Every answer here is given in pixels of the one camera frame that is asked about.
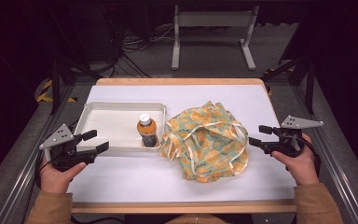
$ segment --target bottle cap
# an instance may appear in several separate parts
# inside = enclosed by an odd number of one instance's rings
[[[139,122],[142,124],[142,125],[149,125],[150,124],[150,117],[148,114],[142,114],[140,117],[139,117]]]

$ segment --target aluminum rail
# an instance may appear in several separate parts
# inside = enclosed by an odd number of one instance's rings
[[[42,143],[42,139],[49,133],[51,133],[53,125],[59,115],[62,112],[62,109],[65,105],[65,100],[70,96],[72,92],[73,87],[72,86],[65,86],[62,92],[61,96],[61,104],[57,108],[57,111],[54,115],[50,116],[48,118],[48,121],[46,122],[46,125],[39,136],[36,145],[34,146],[34,149],[28,158],[28,161],[24,164],[24,168],[19,174],[19,177],[17,178],[16,183],[13,186],[13,189],[11,190],[9,196],[7,197],[7,200],[2,207],[2,210],[0,212],[0,224],[8,223],[19,204],[21,197],[26,190],[29,182],[32,180],[34,176],[34,166],[36,163],[36,157],[39,151],[39,146]]]
[[[311,115],[308,112],[308,109],[304,104],[305,94],[301,90],[301,88],[299,86],[294,86],[292,87],[292,89],[295,93],[298,104],[301,106],[301,109],[304,111],[304,114],[306,114],[305,119],[316,120],[315,116]],[[337,190],[341,195],[341,198],[345,203],[345,206],[347,207],[347,210],[351,216],[352,222],[354,224],[358,223],[358,202],[356,201],[356,198],[353,194],[352,187],[347,176],[345,175],[344,171],[339,165],[337,159],[332,154],[330,147],[324,138],[324,134],[322,133],[322,130],[310,129],[310,131],[313,132],[313,134],[316,137],[317,141],[313,141],[313,143],[316,143],[318,145],[318,148],[320,149],[319,153],[321,157],[324,159],[325,165],[329,170],[330,175],[333,178],[333,181],[336,184]]]

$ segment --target metal frame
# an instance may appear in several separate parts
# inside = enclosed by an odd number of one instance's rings
[[[297,98],[298,104],[301,106],[301,109],[306,114],[306,119],[316,120],[315,116],[308,112],[308,108],[304,105],[305,95],[299,86],[293,87],[295,96]],[[310,129],[314,133],[316,139],[313,141],[314,145],[317,145],[320,149],[319,154],[323,158],[324,163],[333,178],[334,183],[336,184],[337,190],[341,195],[342,201],[347,207],[348,213],[351,216],[352,222],[358,224],[358,202],[353,194],[352,186],[345,175],[344,171],[339,165],[339,162],[331,153],[331,149],[327,144],[324,134],[321,129]]]
[[[172,53],[172,70],[179,69],[180,57],[180,38],[179,27],[194,26],[245,26],[246,37],[240,39],[243,55],[249,70],[255,70],[255,62],[251,51],[249,50],[249,42],[255,27],[255,19],[257,18],[258,7],[254,7],[252,11],[179,11],[179,6],[175,6],[174,16],[174,32],[175,39],[173,43]]]
[[[73,86],[65,86],[62,96],[61,96],[61,102],[65,102],[66,99],[70,96],[72,92]],[[21,170],[19,177],[17,178],[17,181],[15,185],[13,186],[13,189],[11,190],[10,194],[7,197],[7,200],[0,212],[0,224],[5,224],[10,222],[10,218],[15,212],[15,208],[20,203],[21,197],[24,194],[26,188],[32,181],[34,177],[34,166],[37,159],[37,154],[39,152],[39,146],[43,142],[42,139],[51,131],[53,131],[53,126],[55,121],[60,116],[63,107],[65,104],[60,104],[57,108],[57,113],[50,115],[48,118],[48,121],[46,122],[46,125],[40,134],[36,145],[34,146],[34,150],[32,151],[28,161],[24,164],[24,168]]]

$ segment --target person's hand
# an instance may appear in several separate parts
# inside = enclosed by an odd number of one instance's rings
[[[310,142],[310,138],[304,133],[303,138]],[[273,151],[271,155],[277,161],[287,166],[298,186],[319,183],[319,178],[315,171],[313,153],[309,147],[304,146],[303,152],[296,158],[288,157],[278,151]]]
[[[44,156],[42,166],[45,164],[46,158]],[[71,169],[65,172],[61,172],[54,169],[51,164],[48,164],[40,171],[40,189],[42,189],[44,192],[49,193],[66,193],[71,180],[76,175],[78,175],[85,167],[86,163],[81,162],[78,165],[72,167]]]

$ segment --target wooden table edge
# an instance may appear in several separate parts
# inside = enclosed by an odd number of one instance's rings
[[[100,78],[96,85],[262,85],[260,78]]]
[[[110,214],[234,214],[290,213],[296,211],[294,199],[250,202],[206,203],[73,203],[73,213]]]

